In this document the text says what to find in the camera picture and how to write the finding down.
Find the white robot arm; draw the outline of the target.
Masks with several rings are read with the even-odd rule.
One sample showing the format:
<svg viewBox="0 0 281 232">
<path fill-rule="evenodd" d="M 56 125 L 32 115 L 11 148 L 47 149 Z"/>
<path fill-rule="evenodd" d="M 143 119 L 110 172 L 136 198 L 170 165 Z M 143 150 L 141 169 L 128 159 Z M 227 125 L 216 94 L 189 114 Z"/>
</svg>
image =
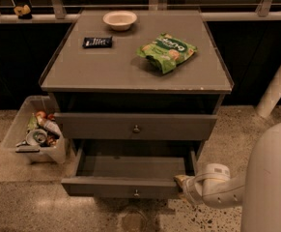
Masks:
<svg viewBox="0 0 281 232">
<path fill-rule="evenodd" d="M 281 123 L 256 142 L 246 170 L 232 178 L 211 163 L 194 176 L 174 177 L 180 198 L 215 209 L 242 207 L 240 232 L 281 232 Z"/>
</svg>

